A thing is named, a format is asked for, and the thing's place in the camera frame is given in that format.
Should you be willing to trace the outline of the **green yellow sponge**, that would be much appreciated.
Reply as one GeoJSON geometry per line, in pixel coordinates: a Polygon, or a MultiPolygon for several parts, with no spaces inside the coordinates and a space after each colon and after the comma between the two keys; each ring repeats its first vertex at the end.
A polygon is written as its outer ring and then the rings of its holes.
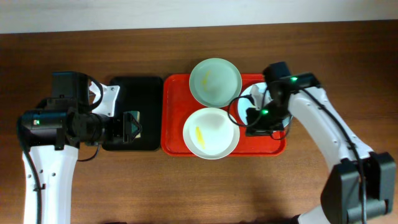
{"type": "Polygon", "coordinates": [[[134,117],[135,121],[132,122],[132,133],[135,133],[139,128],[139,121],[140,121],[140,112],[139,111],[131,111],[130,112],[134,117]]]}

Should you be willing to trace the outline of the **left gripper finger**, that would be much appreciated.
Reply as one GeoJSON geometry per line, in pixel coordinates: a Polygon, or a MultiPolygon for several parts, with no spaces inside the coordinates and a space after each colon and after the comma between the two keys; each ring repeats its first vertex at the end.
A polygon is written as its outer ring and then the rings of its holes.
{"type": "Polygon", "coordinates": [[[123,126],[132,126],[132,122],[135,121],[134,117],[130,113],[130,111],[126,111],[123,113],[123,126]]]}
{"type": "Polygon", "coordinates": [[[142,132],[141,126],[126,126],[123,132],[124,142],[133,142],[142,132]]]}

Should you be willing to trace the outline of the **light blue plate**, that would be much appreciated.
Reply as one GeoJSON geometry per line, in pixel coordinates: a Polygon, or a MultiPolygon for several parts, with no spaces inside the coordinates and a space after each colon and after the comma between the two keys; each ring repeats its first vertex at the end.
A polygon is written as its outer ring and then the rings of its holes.
{"type": "MultiPolygon", "coordinates": [[[[254,85],[257,86],[257,89],[259,90],[259,93],[261,94],[261,97],[260,97],[260,100],[261,100],[261,99],[262,99],[262,96],[263,96],[263,94],[264,94],[264,91],[265,91],[265,89],[266,89],[266,87],[267,87],[267,85],[266,85],[265,82],[255,83],[255,84],[250,85],[249,87],[247,87],[247,88],[241,93],[241,95],[242,95],[242,96],[244,96],[244,95],[250,95],[250,94],[251,94],[251,89],[252,89],[252,87],[253,87],[254,85]]],[[[271,101],[272,101],[271,95],[270,95],[269,92],[267,92],[267,93],[266,93],[266,98],[265,98],[265,101],[264,101],[264,105],[270,103],[271,101]]],[[[247,121],[247,119],[246,119],[246,116],[247,116],[246,110],[247,110],[248,108],[255,108],[255,106],[250,102],[249,99],[247,99],[247,98],[240,98],[240,99],[238,100],[238,106],[237,106],[238,115],[239,115],[240,120],[241,120],[245,125],[248,124],[248,121],[247,121]]]]}

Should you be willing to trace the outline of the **white plate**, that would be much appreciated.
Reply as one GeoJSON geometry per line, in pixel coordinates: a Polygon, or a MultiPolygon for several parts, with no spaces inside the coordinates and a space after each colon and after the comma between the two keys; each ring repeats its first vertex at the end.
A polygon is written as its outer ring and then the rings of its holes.
{"type": "Polygon", "coordinates": [[[202,159],[221,159],[237,147],[240,130],[219,108],[202,108],[192,113],[183,125],[183,141],[188,150],[202,159]]]}

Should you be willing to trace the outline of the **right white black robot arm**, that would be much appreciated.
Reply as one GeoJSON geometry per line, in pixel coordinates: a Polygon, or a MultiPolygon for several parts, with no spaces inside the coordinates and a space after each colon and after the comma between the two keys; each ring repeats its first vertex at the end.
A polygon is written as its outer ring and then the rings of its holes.
{"type": "Polygon", "coordinates": [[[296,215],[290,223],[366,223],[392,212],[396,163],[360,140],[331,105],[314,74],[292,75],[285,62],[270,64],[262,73],[265,93],[253,87],[246,110],[246,135],[272,136],[283,131],[283,120],[296,118],[318,146],[330,175],[320,205],[296,215]]]}

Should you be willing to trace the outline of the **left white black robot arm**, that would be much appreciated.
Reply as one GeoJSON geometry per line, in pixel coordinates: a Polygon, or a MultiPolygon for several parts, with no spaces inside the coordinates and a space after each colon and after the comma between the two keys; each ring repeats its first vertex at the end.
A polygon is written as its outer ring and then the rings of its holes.
{"type": "Polygon", "coordinates": [[[69,223],[72,180],[82,143],[133,142],[139,112],[116,115],[120,86],[80,72],[55,72],[52,93],[17,120],[25,169],[24,223],[69,223]]]}

